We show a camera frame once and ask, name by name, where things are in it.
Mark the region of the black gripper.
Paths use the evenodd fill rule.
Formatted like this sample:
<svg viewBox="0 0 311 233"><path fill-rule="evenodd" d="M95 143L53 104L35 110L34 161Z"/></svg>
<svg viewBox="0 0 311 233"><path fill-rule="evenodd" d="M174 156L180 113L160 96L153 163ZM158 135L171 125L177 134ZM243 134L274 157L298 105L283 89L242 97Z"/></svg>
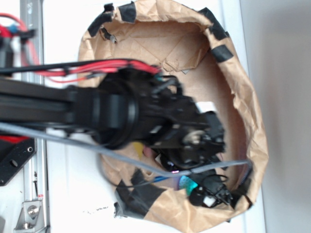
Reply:
<svg viewBox="0 0 311 233"><path fill-rule="evenodd" d="M166 80L143 74L143 144L161 155L167 170L190 170L219 162L225 152L224 129L214 111L200 112L183 94L176 77ZM190 192L194 206L230 205L233 197L220 174L193 174L197 184Z"/></svg>

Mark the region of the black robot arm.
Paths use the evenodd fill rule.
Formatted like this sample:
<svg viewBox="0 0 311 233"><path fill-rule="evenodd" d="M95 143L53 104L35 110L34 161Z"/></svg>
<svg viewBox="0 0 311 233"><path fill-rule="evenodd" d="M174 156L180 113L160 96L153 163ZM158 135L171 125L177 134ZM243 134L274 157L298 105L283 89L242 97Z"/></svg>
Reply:
<svg viewBox="0 0 311 233"><path fill-rule="evenodd" d="M176 77L162 80L144 71L124 69L108 74L98 87L65 89L1 80L0 122L29 129L62 129L92 135L103 148L117 150L140 142L155 150L164 168L192 178L198 186L190 202L205 197L231 204L232 195L209 165L224 152L224 129L214 111L201 112L183 94Z"/></svg>

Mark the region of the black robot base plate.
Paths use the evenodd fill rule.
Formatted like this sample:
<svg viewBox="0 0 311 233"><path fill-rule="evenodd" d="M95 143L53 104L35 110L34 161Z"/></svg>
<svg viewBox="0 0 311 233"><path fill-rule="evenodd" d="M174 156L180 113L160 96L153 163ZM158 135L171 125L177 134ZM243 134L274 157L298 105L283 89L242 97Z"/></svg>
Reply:
<svg viewBox="0 0 311 233"><path fill-rule="evenodd" d="M35 153L35 140L25 136L0 136L0 186L6 186Z"/></svg>

